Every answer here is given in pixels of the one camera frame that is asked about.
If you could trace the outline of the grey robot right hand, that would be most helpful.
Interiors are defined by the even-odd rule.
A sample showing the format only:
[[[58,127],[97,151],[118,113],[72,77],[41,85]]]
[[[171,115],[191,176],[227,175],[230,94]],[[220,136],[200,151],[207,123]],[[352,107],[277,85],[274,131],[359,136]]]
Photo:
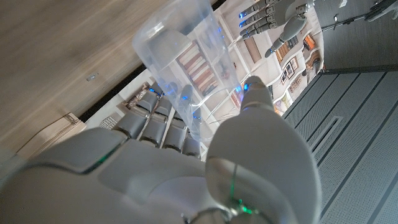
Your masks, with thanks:
[[[29,159],[1,187],[2,223],[317,223],[321,209],[308,144],[257,76],[206,161],[94,128]]]

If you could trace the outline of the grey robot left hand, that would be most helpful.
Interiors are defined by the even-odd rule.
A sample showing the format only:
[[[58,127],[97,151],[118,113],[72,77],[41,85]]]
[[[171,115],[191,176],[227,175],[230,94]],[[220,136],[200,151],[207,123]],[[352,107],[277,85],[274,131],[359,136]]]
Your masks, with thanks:
[[[306,13],[314,5],[315,0],[259,0],[239,13],[238,17],[243,20],[239,34],[246,40],[283,26],[282,33],[265,53],[265,57],[269,57],[303,29]]]

